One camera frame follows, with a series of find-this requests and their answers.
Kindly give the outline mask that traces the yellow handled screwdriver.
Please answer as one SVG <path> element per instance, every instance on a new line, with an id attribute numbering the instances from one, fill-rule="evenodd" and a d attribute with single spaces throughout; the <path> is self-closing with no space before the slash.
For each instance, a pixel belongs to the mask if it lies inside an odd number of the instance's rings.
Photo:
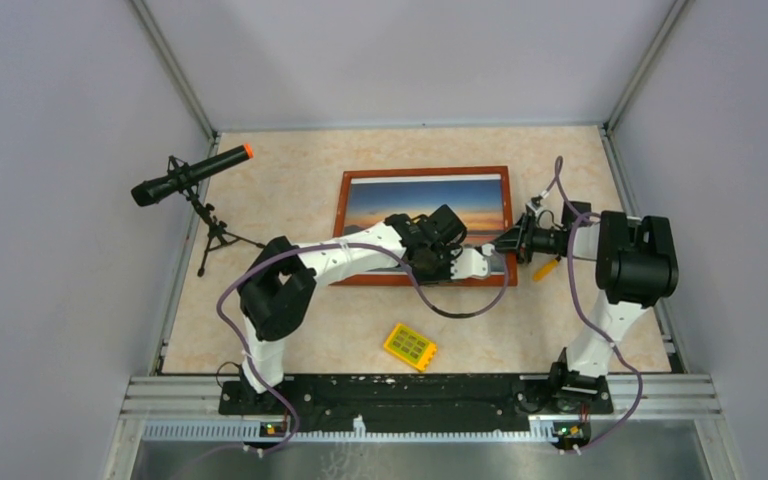
<path id="1" fill-rule="evenodd" d="M 561 256 L 554 256 L 532 274 L 533 282 L 540 282 L 558 268 L 562 261 Z"/>

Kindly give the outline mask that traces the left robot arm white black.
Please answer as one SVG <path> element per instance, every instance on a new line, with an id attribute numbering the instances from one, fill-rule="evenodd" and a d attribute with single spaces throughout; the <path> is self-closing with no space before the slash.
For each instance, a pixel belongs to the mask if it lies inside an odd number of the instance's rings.
<path id="1" fill-rule="evenodd" d="M 420 285 L 486 277 L 491 268 L 485 252 L 465 246 L 466 234 L 443 205 L 430 215 L 393 214 L 325 242 L 271 240 L 237 288 L 248 342 L 243 401 L 262 414 L 279 404 L 285 340 L 303 322 L 317 288 L 401 264 Z"/>

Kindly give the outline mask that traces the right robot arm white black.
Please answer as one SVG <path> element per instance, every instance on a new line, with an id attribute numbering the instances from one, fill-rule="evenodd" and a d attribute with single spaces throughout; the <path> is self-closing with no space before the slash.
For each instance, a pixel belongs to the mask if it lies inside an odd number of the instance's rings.
<path id="1" fill-rule="evenodd" d="M 542 227 L 537 213 L 528 211 L 493 244 L 520 263 L 536 253 L 594 262 L 596 301 L 591 312 L 581 313 L 583 329 L 552 364 L 546 397 L 560 412 L 605 399 L 610 362 L 623 358 L 618 347 L 625 334 L 676 290 L 679 267 L 670 221 L 595 213 L 589 203 L 573 201 L 564 207 L 561 225 Z"/>

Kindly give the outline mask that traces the black mini tripod stand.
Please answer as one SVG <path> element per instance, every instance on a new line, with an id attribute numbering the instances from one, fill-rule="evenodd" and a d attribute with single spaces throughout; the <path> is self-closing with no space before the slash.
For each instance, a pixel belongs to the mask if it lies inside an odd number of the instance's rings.
<path id="1" fill-rule="evenodd" d="M 239 242 L 244 242 L 259 249 L 263 249 L 265 245 L 261 242 L 230 232 L 227 223 L 220 220 L 214 214 L 215 207 L 210 203 L 205 203 L 201 199 L 200 194 L 198 193 L 199 184 L 196 187 L 190 187 L 180 194 L 185 197 L 194 213 L 207 227 L 207 242 L 197 271 L 197 276 L 203 277 L 206 273 L 207 260 L 210 253 Z"/>

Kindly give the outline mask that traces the black microphone orange tip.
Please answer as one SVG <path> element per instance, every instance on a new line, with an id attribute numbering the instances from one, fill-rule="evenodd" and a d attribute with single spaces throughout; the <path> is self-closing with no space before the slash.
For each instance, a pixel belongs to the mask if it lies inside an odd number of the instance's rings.
<path id="1" fill-rule="evenodd" d="M 254 153 L 249 144 L 243 144 L 194 164 L 170 156 L 167 161 L 167 173 L 133 187 L 131 196 L 140 207 L 155 205 L 173 193 L 183 193 L 190 187 L 196 187 L 201 181 L 253 157 Z"/>

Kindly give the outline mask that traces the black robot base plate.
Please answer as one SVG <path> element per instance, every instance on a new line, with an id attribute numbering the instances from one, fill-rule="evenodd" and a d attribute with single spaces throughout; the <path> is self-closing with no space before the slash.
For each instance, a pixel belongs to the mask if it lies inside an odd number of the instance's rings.
<path id="1" fill-rule="evenodd" d="M 516 373 L 320 375 L 286 377 L 257 394 L 246 380 L 228 380 L 218 411 L 224 416 L 275 417 L 299 432 L 337 432 L 361 418 L 375 433 L 525 431 L 537 414 L 575 419 L 614 411 L 603 400 L 547 397 L 548 377 Z"/>

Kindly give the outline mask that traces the aluminium rail frame front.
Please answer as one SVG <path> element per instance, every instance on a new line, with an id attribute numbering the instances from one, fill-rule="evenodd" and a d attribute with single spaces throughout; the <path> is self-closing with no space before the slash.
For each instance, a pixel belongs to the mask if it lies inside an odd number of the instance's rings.
<path id="1" fill-rule="evenodd" d="M 579 420 L 614 428 L 687 421 L 714 479 L 740 479 L 723 410 L 704 374 L 611 375 L 595 396 L 549 402 L 540 374 L 293 374 L 275 394 L 233 375 L 135 377 L 105 475 L 129 478 L 149 439 L 228 442 L 256 452 L 295 442 L 546 442 Z"/>

